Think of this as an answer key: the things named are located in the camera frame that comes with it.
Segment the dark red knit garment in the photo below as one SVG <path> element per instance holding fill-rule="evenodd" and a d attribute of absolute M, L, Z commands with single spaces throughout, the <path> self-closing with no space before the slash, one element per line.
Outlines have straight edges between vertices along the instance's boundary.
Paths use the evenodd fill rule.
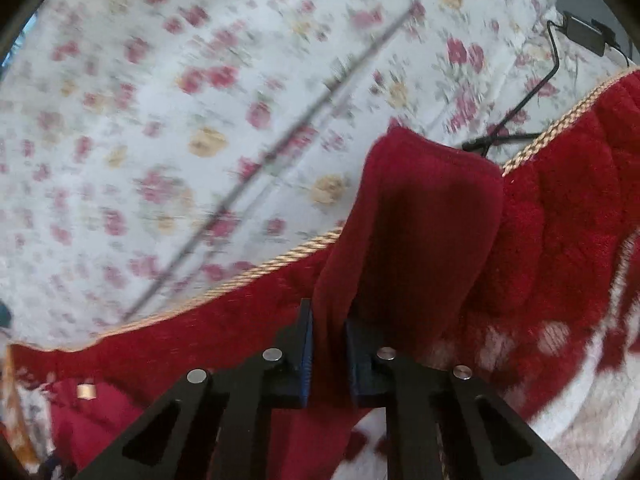
<path fill-rule="evenodd" d="M 373 145 L 337 241 L 183 314 L 58 358 L 51 406 L 56 455 L 87 467 L 191 365 L 222 370 L 294 321 L 314 316 L 308 408 L 279 412 L 273 479 L 327 479 L 359 412 L 346 386 L 342 330 L 349 313 L 390 346 L 420 353 L 457 316 L 495 240 L 499 168 L 394 127 Z"/>

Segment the red white floral plush blanket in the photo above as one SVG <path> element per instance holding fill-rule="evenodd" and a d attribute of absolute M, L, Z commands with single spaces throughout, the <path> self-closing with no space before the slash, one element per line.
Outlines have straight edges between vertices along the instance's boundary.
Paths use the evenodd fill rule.
<path fill-rule="evenodd" d="M 502 213 L 484 266 L 444 332 L 410 354 L 474 364 L 579 478 L 613 478 L 639 440 L 638 379 L 622 376 L 639 364 L 638 72 L 599 84 L 498 168 Z M 77 350 L 14 344 L 10 361 L 37 382 L 58 380 L 62 354 L 326 249 L 345 223 L 148 322 Z"/>

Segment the white rose print quilt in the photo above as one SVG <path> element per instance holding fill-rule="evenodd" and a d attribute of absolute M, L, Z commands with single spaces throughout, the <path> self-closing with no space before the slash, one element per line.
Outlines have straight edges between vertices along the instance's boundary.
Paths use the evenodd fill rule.
<path fill-rule="evenodd" d="M 621 70 L 556 0 L 46 0 L 1 79 L 1 311 L 73 346 L 340 226 L 374 141 L 540 131 Z"/>

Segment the black power adapter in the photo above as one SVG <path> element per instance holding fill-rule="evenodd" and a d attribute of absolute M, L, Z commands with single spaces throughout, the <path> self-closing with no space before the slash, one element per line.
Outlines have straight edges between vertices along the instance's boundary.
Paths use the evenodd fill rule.
<path fill-rule="evenodd" d="M 563 34 L 599 56 L 605 54 L 607 47 L 618 47 L 615 34 L 608 26 L 595 20 L 588 23 L 570 12 L 563 13 Z"/>

